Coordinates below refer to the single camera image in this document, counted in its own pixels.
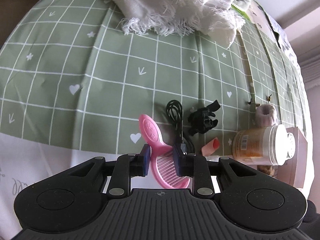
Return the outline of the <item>pink plastic comb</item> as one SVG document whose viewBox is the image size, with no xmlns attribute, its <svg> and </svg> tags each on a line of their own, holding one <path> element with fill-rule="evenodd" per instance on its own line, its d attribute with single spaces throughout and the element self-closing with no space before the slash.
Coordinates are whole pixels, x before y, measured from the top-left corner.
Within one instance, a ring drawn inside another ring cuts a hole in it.
<svg viewBox="0 0 320 240">
<path fill-rule="evenodd" d="M 143 139 L 151 147 L 150 167 L 157 183 L 164 189 L 186 189 L 190 179 L 176 174 L 173 147 L 163 141 L 159 126 L 151 117 L 141 114 L 139 129 Z"/>
</svg>

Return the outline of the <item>black hair claw clip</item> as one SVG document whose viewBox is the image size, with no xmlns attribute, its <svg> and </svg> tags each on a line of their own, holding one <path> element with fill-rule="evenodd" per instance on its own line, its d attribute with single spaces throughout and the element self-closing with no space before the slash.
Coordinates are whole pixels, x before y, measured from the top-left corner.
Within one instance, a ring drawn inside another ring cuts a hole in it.
<svg viewBox="0 0 320 240">
<path fill-rule="evenodd" d="M 194 136 L 197 133 L 204 134 L 215 128 L 218 124 L 215 112 L 221 108 L 219 102 L 215 100 L 210 105 L 200 108 L 188 116 L 191 125 L 188 133 Z"/>
</svg>

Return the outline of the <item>leopard fur scrunchie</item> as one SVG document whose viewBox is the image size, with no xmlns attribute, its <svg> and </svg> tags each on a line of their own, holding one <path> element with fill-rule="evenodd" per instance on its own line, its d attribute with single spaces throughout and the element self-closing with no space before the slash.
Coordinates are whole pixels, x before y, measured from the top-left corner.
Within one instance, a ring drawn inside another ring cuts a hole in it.
<svg viewBox="0 0 320 240">
<path fill-rule="evenodd" d="M 258 165 L 257 170 L 272 177 L 274 176 L 274 173 L 275 173 L 274 167 L 269 165 Z"/>
</svg>

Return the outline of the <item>clear jar beige lid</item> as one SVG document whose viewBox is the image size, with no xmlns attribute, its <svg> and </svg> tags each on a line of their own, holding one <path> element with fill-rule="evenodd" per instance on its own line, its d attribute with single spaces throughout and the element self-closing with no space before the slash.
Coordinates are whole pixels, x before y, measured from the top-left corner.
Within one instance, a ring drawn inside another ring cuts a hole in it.
<svg viewBox="0 0 320 240">
<path fill-rule="evenodd" d="M 246 165 L 282 166 L 295 150 L 295 137 L 284 125 L 239 131 L 232 143 L 233 158 Z"/>
</svg>

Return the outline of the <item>purple fluffy scrunchie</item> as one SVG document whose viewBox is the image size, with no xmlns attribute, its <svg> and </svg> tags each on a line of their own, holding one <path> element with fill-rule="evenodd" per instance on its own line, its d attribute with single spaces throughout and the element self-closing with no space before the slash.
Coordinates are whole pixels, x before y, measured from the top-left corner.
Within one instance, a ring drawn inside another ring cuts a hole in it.
<svg viewBox="0 0 320 240">
<path fill-rule="evenodd" d="M 256 109 L 255 122 L 258 127 L 270 127 L 278 124 L 276 108 L 271 104 L 260 105 Z"/>
</svg>

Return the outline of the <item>pink cardboard box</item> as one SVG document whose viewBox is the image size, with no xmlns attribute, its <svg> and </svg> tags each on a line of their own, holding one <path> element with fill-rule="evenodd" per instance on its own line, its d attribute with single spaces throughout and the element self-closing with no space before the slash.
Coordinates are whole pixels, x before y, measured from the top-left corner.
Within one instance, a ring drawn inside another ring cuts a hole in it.
<svg viewBox="0 0 320 240">
<path fill-rule="evenodd" d="M 303 188 L 307 167 L 308 142 L 298 127 L 286 129 L 295 138 L 295 154 L 282 166 L 275 166 L 274 177 L 296 188 Z"/>
</svg>

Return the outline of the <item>green grid blanket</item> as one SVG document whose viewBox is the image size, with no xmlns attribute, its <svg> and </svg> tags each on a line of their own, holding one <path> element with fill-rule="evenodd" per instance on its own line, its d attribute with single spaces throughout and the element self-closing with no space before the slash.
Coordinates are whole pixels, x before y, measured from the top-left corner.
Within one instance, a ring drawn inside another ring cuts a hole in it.
<svg viewBox="0 0 320 240">
<path fill-rule="evenodd" d="M 217 101 L 218 138 L 231 151 L 237 131 L 255 125 L 254 104 L 271 99 L 279 121 L 310 134 L 299 68 L 259 25 L 246 22 L 226 49 L 202 33 L 125 35 L 111 0 L 40 0 L 1 49 L 1 132 L 75 150 L 140 150 L 138 118 L 151 116 L 173 139 L 165 116 L 178 100 L 188 117 Z"/>
</svg>

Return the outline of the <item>white fringed cloth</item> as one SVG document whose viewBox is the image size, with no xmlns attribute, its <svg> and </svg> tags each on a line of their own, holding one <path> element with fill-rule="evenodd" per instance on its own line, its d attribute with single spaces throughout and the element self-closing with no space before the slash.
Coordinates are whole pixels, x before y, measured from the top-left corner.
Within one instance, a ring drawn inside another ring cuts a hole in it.
<svg viewBox="0 0 320 240">
<path fill-rule="evenodd" d="M 122 30 L 143 35 L 190 35 L 200 31 L 224 48 L 229 48 L 241 31 L 252 0 L 112 0 L 124 18 Z"/>
</svg>

